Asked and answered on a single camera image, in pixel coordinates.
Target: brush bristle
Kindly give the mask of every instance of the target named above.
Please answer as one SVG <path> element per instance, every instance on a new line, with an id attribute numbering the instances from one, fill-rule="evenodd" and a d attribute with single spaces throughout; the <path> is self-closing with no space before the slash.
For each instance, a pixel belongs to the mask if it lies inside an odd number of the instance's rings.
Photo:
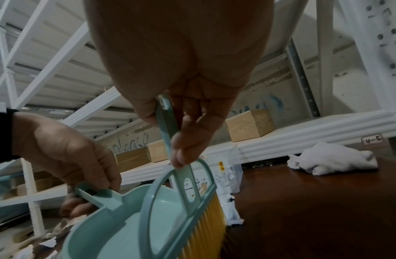
<path id="1" fill-rule="evenodd" d="M 178 258 L 217 259 L 222 249 L 225 234 L 225 215 L 218 195 L 214 194 Z"/>

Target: wooden table surface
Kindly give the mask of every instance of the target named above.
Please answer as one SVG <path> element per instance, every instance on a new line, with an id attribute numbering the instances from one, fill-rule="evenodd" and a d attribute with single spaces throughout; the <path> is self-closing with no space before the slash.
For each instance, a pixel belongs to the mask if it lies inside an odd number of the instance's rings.
<path id="1" fill-rule="evenodd" d="M 246 170 L 222 258 L 396 258 L 396 162 L 312 176 L 286 165 Z"/>

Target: wrist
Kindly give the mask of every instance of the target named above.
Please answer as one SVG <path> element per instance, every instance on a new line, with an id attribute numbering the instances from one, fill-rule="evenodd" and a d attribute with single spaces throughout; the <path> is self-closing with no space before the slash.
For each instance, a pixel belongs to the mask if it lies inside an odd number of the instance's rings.
<path id="1" fill-rule="evenodd" d="M 34 134 L 34 115 L 16 112 L 12 117 L 12 155 L 22 156 L 26 141 Z"/>

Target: black sleeve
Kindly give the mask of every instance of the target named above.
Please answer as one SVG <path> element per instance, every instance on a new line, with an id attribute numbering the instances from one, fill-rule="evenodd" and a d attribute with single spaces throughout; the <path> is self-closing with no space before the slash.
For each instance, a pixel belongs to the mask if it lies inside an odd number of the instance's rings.
<path id="1" fill-rule="evenodd" d="M 0 163 L 20 158 L 12 154 L 12 122 L 16 110 L 0 113 Z"/>

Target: yellow sticker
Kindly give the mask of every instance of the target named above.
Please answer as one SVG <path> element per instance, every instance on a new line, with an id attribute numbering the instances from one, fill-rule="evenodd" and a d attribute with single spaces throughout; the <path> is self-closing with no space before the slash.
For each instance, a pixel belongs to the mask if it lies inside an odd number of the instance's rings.
<path id="1" fill-rule="evenodd" d="M 222 163 L 222 161 L 221 161 L 221 162 L 219 162 L 218 164 L 219 164 L 219 168 L 220 168 L 220 170 L 221 170 L 222 172 L 224 172 L 224 171 L 225 171 L 225 167 L 223 166 L 223 163 Z"/>

